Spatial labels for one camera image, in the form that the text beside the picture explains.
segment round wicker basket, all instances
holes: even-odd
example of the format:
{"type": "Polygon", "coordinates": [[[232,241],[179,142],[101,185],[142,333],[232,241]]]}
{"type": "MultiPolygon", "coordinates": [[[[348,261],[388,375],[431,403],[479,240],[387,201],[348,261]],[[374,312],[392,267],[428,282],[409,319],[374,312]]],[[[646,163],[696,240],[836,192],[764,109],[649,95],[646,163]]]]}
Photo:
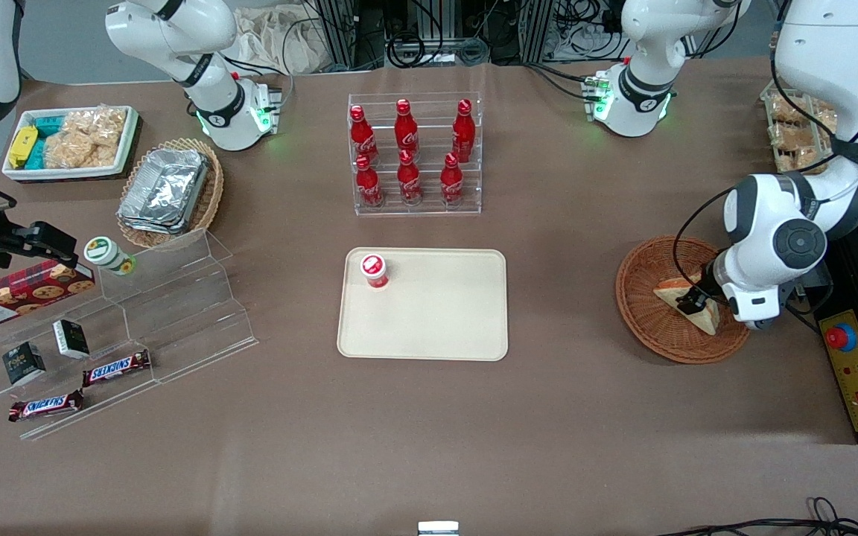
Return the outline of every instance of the round wicker basket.
{"type": "MultiPolygon", "coordinates": [[[[217,216],[217,205],[220,204],[220,196],[224,193],[224,172],[220,167],[220,162],[217,160],[217,155],[215,155],[214,150],[197,139],[187,139],[183,137],[181,139],[165,141],[152,150],[156,149],[194,149],[197,150],[198,153],[202,153],[202,155],[207,156],[208,159],[211,159],[211,167],[208,169],[207,177],[205,179],[207,182],[204,184],[204,188],[200,192],[200,197],[197,198],[197,206],[194,207],[194,214],[191,216],[191,227],[188,228],[188,232],[197,229],[207,229],[210,227],[211,222],[214,221],[214,216],[217,216]]],[[[128,176],[128,181],[125,182],[124,190],[121,193],[122,200],[128,194],[130,187],[132,187],[137,170],[141,167],[141,164],[145,162],[147,155],[150,155],[152,150],[149,150],[149,152],[145,153],[144,156],[141,156],[139,162],[134,165],[132,172],[130,172],[128,176]]],[[[178,235],[139,231],[123,224],[121,220],[118,221],[118,227],[121,229],[121,233],[124,237],[128,238],[130,243],[145,248],[163,244],[178,235]]]]}
{"type": "MultiPolygon", "coordinates": [[[[678,363],[715,363],[731,356],[746,342],[749,330],[721,306],[717,335],[702,332],[684,316],[654,295],[664,279],[680,278],[671,258],[673,235],[651,238],[627,254],[617,269],[617,309],[631,332],[658,355],[678,363]]],[[[678,259],[687,274],[698,274],[701,265],[717,255],[710,244],[682,238],[678,259]]]]}

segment clear acrylic shelf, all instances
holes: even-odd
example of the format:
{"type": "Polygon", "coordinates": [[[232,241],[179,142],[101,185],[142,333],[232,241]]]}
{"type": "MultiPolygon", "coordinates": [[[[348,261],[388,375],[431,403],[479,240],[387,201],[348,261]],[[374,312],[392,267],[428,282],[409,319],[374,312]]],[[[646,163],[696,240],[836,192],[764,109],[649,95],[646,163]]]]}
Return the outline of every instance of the clear acrylic shelf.
{"type": "Polygon", "coordinates": [[[0,325],[2,423],[19,430],[21,438],[44,437],[258,342],[247,311],[229,287],[224,264],[231,253],[214,235],[195,231],[134,258],[133,274],[117,277],[95,270],[95,290],[0,325]],[[58,319],[82,326],[89,359],[73,360],[58,353],[51,326],[58,319]],[[24,386],[10,386],[2,355],[26,340],[38,346],[45,373],[24,386]],[[71,393],[81,387],[82,371],[143,349],[150,350],[150,370],[86,387],[82,411],[7,422],[14,401],[71,393]]]}
{"type": "Polygon", "coordinates": [[[370,94],[350,95],[347,106],[347,140],[349,170],[353,188],[353,205],[357,216],[445,216],[446,214],[479,214],[483,210],[483,102],[479,92],[431,92],[431,94],[370,94]],[[419,181],[422,184],[422,202],[408,206],[399,194],[399,181],[395,172],[399,167],[398,148],[395,145],[395,102],[407,98],[412,115],[419,125],[419,181]],[[439,175],[446,153],[452,150],[452,123],[456,120],[460,99],[472,101],[472,118],[476,122],[476,141],[469,162],[460,164],[463,170],[463,202],[447,207],[442,202],[442,183],[439,175]],[[381,207],[369,207],[360,201],[355,186],[355,150],[349,135],[352,120],[350,106],[363,106],[366,119],[375,133],[379,149],[379,164],[372,169],[379,175],[379,185],[386,198],[381,207]]]}

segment table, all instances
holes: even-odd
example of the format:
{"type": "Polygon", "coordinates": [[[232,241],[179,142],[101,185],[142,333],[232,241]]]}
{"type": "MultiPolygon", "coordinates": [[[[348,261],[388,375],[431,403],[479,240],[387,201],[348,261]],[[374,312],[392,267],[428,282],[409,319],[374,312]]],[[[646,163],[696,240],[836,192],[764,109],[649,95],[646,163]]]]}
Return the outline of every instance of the table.
{"type": "MultiPolygon", "coordinates": [[[[599,65],[570,66],[595,71],[599,65]]],[[[656,534],[806,517],[858,519],[858,447],[816,336],[789,316],[714,366],[648,352],[617,315],[620,259],[676,232],[711,194],[772,170],[765,58],[684,66],[651,135],[624,139],[524,68],[301,77],[282,128],[227,172],[212,231],[260,344],[43,441],[0,403],[0,534],[656,534]],[[479,217],[357,218],[348,92],[477,89],[479,217]],[[351,360],[336,349],[357,246],[495,248],[508,262],[498,363],[351,360]]],[[[173,83],[28,84],[20,109],[135,106],[139,152],[200,137],[173,83]]],[[[117,235],[119,181],[19,186],[13,220],[117,235]]],[[[690,233],[723,244],[719,206],[690,233]]]]}

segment coca-cola bottle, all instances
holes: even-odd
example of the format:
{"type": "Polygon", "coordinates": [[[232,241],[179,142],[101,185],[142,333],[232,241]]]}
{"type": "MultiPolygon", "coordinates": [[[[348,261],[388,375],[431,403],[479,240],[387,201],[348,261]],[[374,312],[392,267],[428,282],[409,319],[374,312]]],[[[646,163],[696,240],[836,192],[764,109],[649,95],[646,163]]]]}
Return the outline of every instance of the coca-cola bottle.
{"type": "Polygon", "coordinates": [[[379,150],[375,148],[375,134],[366,119],[363,106],[358,104],[350,106],[350,119],[353,120],[353,126],[350,127],[350,137],[353,139],[353,149],[357,152],[357,156],[367,156],[370,165],[377,165],[379,163],[379,150]]]}
{"type": "Polygon", "coordinates": [[[476,122],[472,119],[472,101],[467,98],[459,101],[459,115],[452,124],[452,152],[459,162],[469,162],[472,145],[476,142],[476,122]]]}
{"type": "Polygon", "coordinates": [[[411,150],[413,162],[419,162],[419,126],[413,119],[409,101],[401,98],[395,102],[395,143],[399,150],[411,150]]]}
{"type": "Polygon", "coordinates": [[[399,151],[399,169],[395,172],[399,179],[399,194],[402,202],[409,206],[422,202],[422,186],[419,186],[419,168],[413,163],[412,150],[399,151]]]}
{"type": "Polygon", "coordinates": [[[442,201],[447,207],[457,207],[463,202],[463,170],[459,169],[459,157],[456,153],[445,156],[442,168],[442,201]]]}
{"type": "Polygon", "coordinates": [[[367,155],[357,156],[357,189],[360,201],[368,207],[381,207],[384,203],[382,189],[379,188],[379,176],[370,167],[367,155]]]}

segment snickers bar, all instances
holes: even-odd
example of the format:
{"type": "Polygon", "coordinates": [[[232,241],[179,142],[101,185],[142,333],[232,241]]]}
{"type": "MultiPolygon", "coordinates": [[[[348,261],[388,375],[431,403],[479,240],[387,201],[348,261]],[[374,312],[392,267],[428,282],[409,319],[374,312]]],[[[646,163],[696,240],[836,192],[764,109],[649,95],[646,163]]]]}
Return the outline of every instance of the snickers bar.
{"type": "Polygon", "coordinates": [[[40,415],[56,415],[71,411],[81,411],[85,407],[85,397],[81,389],[61,397],[52,397],[30,403],[14,403],[9,410],[9,421],[24,421],[26,418],[40,415]]]}
{"type": "Polygon", "coordinates": [[[147,355],[147,350],[142,350],[133,356],[125,357],[123,360],[116,360],[105,366],[99,366],[93,370],[85,370],[82,372],[82,387],[88,387],[98,381],[110,380],[112,377],[121,376],[123,373],[137,369],[147,369],[150,367],[150,356],[147,355]]]}

